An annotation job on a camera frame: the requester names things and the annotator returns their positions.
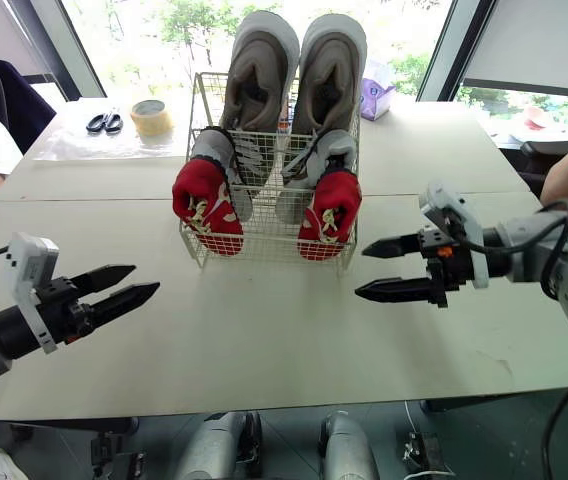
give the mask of purple tissue box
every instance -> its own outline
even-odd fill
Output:
[[[391,97],[395,91],[395,85],[386,90],[379,83],[368,78],[362,79],[362,96],[360,97],[360,114],[367,120],[377,120],[391,106]]]

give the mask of sneaker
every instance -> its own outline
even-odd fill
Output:
[[[182,167],[173,185],[173,211],[211,251],[231,256],[240,252],[241,219],[252,213],[250,196],[241,188],[235,171],[233,140],[218,127],[207,127],[195,140],[191,159]],[[230,184],[235,188],[231,199]]]
[[[352,172],[337,169],[326,173],[304,212],[297,243],[300,255],[321,261],[339,254],[348,242],[361,203],[362,192]]]
[[[292,133],[349,130],[359,111],[366,34],[351,17],[323,15],[304,35]]]
[[[315,189],[327,169],[353,170],[357,146],[345,130],[332,130],[315,138],[293,161],[282,169],[287,189],[275,203],[275,214],[283,223],[299,225],[304,209],[311,203],[313,192],[295,191]]]
[[[299,53],[295,31],[282,17],[264,11],[248,15],[235,35],[220,126],[275,134]],[[246,185],[266,184],[275,162],[274,140],[275,135],[236,137],[238,172]]]
[[[0,449],[0,480],[28,480],[13,459],[2,449]]]

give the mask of tissue box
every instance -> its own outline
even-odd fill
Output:
[[[367,120],[377,120],[391,107],[391,97],[395,85],[384,89],[374,80],[362,80],[362,97],[360,98],[360,113]]]
[[[377,120],[391,106],[391,97],[396,90],[391,83],[393,71],[388,64],[369,59],[362,78],[360,113],[367,120]]]

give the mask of table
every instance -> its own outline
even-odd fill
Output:
[[[0,201],[171,198],[183,156],[34,160],[47,139],[68,121],[69,110],[83,108],[89,118],[106,104],[105,99],[92,99],[60,112],[8,178]],[[130,120],[125,122],[125,128],[132,128]],[[455,103],[416,103],[374,123],[362,120],[360,159],[365,195],[420,194],[432,178],[463,193],[528,191],[473,115]]]
[[[488,226],[538,207],[526,192],[466,196]],[[168,200],[0,202],[14,230],[53,239],[56,274],[134,263],[162,286],[142,308],[0,378],[0,419],[72,419],[504,394],[568,385],[568,321],[539,285],[468,285],[450,307],[352,292],[424,274],[419,255],[359,255],[423,226],[417,196],[364,199],[350,269],[211,261],[199,270]],[[0,289],[0,309],[12,304]]]

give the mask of robotic arm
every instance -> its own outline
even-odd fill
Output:
[[[5,277],[16,306],[0,311],[0,375],[40,347],[46,353],[70,344],[143,305],[159,283],[131,285],[93,305],[79,299],[119,283],[134,265],[107,265],[73,278],[51,279],[57,246],[48,239],[14,234],[5,256]]]
[[[566,212],[538,212],[482,230],[465,200],[440,183],[429,185],[420,197],[420,208],[436,229],[378,240],[362,254],[393,258],[420,253],[428,276],[374,280],[356,289],[357,295],[375,302],[426,300],[446,308],[446,292],[459,290],[467,281],[476,288],[503,276],[514,283],[539,282],[545,267],[551,267],[549,287],[568,318],[568,241],[557,261],[547,266]]]

